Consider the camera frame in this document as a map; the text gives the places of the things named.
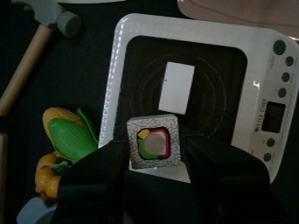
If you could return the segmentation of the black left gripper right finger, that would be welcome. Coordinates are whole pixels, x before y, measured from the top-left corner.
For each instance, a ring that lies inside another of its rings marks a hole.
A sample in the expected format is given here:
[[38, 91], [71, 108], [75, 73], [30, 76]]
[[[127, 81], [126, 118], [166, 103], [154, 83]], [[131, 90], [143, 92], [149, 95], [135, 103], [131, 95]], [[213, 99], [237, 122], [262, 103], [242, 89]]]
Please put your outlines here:
[[182, 149], [202, 224], [292, 224], [258, 158], [190, 129]]

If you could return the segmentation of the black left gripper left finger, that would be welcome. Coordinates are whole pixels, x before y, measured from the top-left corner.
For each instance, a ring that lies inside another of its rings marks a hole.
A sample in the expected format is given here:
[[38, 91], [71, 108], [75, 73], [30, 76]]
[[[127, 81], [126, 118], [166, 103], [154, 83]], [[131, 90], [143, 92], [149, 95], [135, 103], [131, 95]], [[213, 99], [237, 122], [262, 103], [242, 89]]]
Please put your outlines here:
[[127, 141], [114, 140], [70, 168], [51, 224], [123, 224], [127, 165]]

